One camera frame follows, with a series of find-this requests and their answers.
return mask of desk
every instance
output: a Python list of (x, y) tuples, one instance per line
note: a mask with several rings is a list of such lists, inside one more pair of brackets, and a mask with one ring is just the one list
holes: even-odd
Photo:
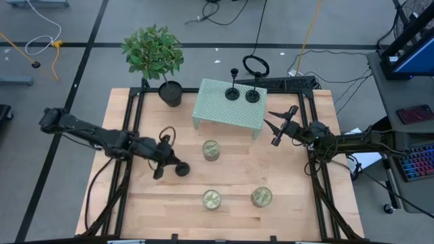
[[(112, 89), (104, 128), (121, 128), (128, 93), (129, 89)], [(252, 140), (251, 129), (234, 125), (203, 121), (199, 130), (195, 130), (191, 115), (196, 97), (196, 93), (184, 93), (181, 105), (170, 108), (157, 93), (145, 94), (140, 135), (157, 138), (164, 127), (173, 125), (175, 153), (190, 164), (191, 172), (180, 178), (174, 167), (167, 167), (162, 179), (154, 180), (147, 161), (134, 157), (121, 238), (170, 239), (172, 233), (177, 233), (179, 239), (269, 241), (275, 235), (279, 241), (320, 241), (311, 178), (303, 172), (306, 149), (293, 146), (289, 138), (282, 140), (279, 147), (272, 146), (271, 129), (265, 126), (256, 140)], [(269, 94), (266, 110), (288, 111), (293, 104), (298, 105), (297, 95)], [(315, 104), (319, 119), (332, 132), (339, 133), (331, 92), (315, 91)], [(282, 122), (268, 113), (265, 118), (277, 125)], [(301, 123), (300, 113), (293, 120)], [(206, 140), (220, 144), (217, 161), (203, 158), (201, 147)], [(346, 163), (343, 155), (335, 160)], [(106, 161), (103, 152), (96, 153), (90, 180)], [(112, 174), (113, 164), (96, 180), (90, 201), (90, 222), (107, 202)], [(363, 236), (348, 170), (330, 164), (329, 175), (337, 209), (353, 230)], [(264, 208), (254, 207), (250, 200), (252, 191), (259, 186), (267, 186), (273, 192), (272, 203)], [(202, 194), (209, 189), (222, 195), (222, 205), (216, 211), (207, 211), (201, 202)], [(84, 204), (76, 233), (85, 230)], [(114, 229), (115, 209), (109, 233)], [(324, 216), (330, 219), (327, 211)], [(330, 224), (327, 230), (331, 237)]]
[[(368, 54), (368, 62), (387, 114), (384, 119), (381, 119), (374, 125), (373, 129), (394, 129), (395, 131), (411, 133), (413, 134), (412, 143), (422, 142), (423, 134), (433, 134), (434, 121), (404, 125), (396, 113), (396, 110), (400, 108), (408, 108), (421, 104), (428, 104), (431, 108), (434, 108), (433, 78), (414, 77), (409, 81), (389, 81), (384, 77), (380, 66), (381, 59), (377, 53)], [(395, 164), (396, 162), (391, 159), (390, 168), (399, 194), (417, 206), (434, 213), (434, 196), (427, 194), (427, 192), (432, 192), (434, 178), (405, 182)], [(403, 202), (402, 205), (408, 212), (419, 212), (407, 203)]]

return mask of mint green perforated table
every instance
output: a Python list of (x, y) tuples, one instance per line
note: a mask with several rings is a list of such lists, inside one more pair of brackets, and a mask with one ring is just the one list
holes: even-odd
[(238, 125), (253, 129), (253, 139), (256, 139), (262, 129), (267, 89), (256, 88), (260, 94), (259, 101), (250, 103), (245, 99), (245, 93), (252, 86), (235, 84), (239, 90), (239, 98), (230, 101), (225, 96), (225, 91), (232, 87), (232, 83), (202, 79), (199, 93), (197, 94), (195, 109), (192, 118), (195, 129), (199, 129), (202, 119)]

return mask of smartphone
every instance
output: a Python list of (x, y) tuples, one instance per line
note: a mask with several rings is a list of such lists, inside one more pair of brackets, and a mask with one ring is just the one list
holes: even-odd
[(430, 121), (434, 119), (434, 113), (428, 105), (413, 106), (396, 110), (398, 117), (404, 125)]

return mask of gray desk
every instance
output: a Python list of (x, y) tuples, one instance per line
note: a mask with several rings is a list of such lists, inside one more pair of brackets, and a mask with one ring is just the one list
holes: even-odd
[[(412, 143), (426, 140), (422, 134), (434, 134), (434, 121), (426, 121), (413, 125), (404, 125), (396, 114), (400, 108), (408, 108), (421, 104), (428, 104), (434, 108), (434, 80), (431, 77), (414, 77), (409, 81), (389, 81), (384, 77), (377, 53), (368, 54), (368, 62), (377, 84), (390, 127), (395, 131), (402, 131), (412, 135)], [(417, 206), (434, 213), (434, 178), (405, 182), (399, 172), (396, 162), (390, 160), (390, 168), (399, 194)], [(406, 203), (403, 208), (411, 213), (418, 212)]]

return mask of keyboard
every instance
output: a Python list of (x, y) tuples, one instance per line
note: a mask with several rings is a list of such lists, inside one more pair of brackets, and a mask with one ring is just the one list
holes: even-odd
[[(242, 85), (255, 85), (254, 79), (235, 80), (236, 83)], [(314, 76), (305, 77), (282, 77), (282, 78), (265, 78), (261, 79), (256, 84), (257, 87), (265, 89), (278, 90), (299, 90), (299, 89), (317, 89), (318, 83)]]
[(434, 176), (434, 142), (412, 147), (412, 153), (397, 159), (407, 182)]

